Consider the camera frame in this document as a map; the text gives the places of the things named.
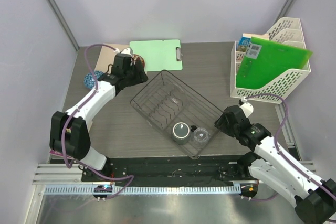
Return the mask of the red floral plate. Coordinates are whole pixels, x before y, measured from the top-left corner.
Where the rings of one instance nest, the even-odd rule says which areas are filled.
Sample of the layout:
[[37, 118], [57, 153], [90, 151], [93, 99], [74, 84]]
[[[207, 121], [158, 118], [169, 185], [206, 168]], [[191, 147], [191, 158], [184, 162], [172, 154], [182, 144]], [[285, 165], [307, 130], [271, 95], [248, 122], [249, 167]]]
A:
[[133, 61], [134, 61], [135, 64], [137, 62], [140, 62], [141, 65], [142, 65], [142, 67], [145, 68], [145, 61], [144, 61], [144, 59], [140, 55], [134, 54], [133, 55]]

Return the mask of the clear glass tumbler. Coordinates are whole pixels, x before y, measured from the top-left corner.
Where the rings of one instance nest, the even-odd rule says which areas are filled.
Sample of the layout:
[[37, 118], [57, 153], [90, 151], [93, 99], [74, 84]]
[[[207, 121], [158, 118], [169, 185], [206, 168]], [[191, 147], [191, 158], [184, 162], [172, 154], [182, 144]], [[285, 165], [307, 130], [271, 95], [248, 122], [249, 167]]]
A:
[[204, 146], [208, 143], [210, 134], [207, 129], [198, 127], [192, 132], [192, 143], [196, 146]]

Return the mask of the blue patterned bowl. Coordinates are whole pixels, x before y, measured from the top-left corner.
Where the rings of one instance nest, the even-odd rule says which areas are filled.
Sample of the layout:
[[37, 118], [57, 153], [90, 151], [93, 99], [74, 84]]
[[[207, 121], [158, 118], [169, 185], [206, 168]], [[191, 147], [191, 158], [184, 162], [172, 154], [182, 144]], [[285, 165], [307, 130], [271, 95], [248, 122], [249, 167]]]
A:
[[[103, 72], [99, 71], [99, 70], [95, 70], [94, 75], [95, 75], [96, 79], [98, 80], [103, 75]], [[93, 77], [91, 72], [89, 72], [85, 76], [85, 78], [83, 80], [83, 83], [84, 83], [85, 87], [90, 89], [90, 90], [95, 87], [96, 81], [94, 80], [94, 77]]]

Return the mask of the black wire dish rack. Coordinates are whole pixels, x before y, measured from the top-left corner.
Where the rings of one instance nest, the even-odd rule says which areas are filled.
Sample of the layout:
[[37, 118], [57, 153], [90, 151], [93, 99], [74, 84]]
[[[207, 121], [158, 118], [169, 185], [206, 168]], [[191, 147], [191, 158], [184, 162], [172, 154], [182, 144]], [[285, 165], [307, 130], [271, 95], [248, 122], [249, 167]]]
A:
[[[186, 106], [176, 105], [167, 98], [163, 86], [168, 83], [177, 84], [184, 90], [187, 96]], [[162, 70], [153, 77], [131, 99], [130, 104], [151, 127], [191, 159], [198, 159], [219, 133], [214, 123], [222, 115], [222, 111], [167, 70]], [[192, 143], [191, 135], [185, 145], [178, 145], [171, 137], [172, 128], [178, 122], [207, 129], [210, 134], [208, 143], [196, 146]]]

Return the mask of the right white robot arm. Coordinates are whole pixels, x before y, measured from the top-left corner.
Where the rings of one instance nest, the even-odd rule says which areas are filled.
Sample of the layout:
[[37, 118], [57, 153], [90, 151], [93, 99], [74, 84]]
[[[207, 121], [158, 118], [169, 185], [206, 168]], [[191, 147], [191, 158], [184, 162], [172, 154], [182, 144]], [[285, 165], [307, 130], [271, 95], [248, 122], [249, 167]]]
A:
[[261, 124], [252, 124], [253, 106], [227, 107], [214, 125], [249, 152], [237, 166], [242, 179], [262, 181], [286, 199], [304, 223], [325, 223], [335, 214], [335, 181], [324, 180], [290, 155]]

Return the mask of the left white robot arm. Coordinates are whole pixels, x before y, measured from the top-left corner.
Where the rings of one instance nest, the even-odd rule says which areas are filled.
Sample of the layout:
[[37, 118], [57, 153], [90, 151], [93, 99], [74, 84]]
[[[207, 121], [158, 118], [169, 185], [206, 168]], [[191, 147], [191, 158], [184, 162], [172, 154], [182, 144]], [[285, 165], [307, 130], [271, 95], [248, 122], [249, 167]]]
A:
[[84, 165], [93, 168], [98, 180], [105, 182], [112, 174], [108, 158], [91, 146], [89, 124], [98, 112], [121, 90], [147, 82], [141, 58], [119, 53], [108, 71], [98, 78], [98, 83], [75, 106], [66, 112], [57, 111], [51, 118], [50, 148], [66, 152]]

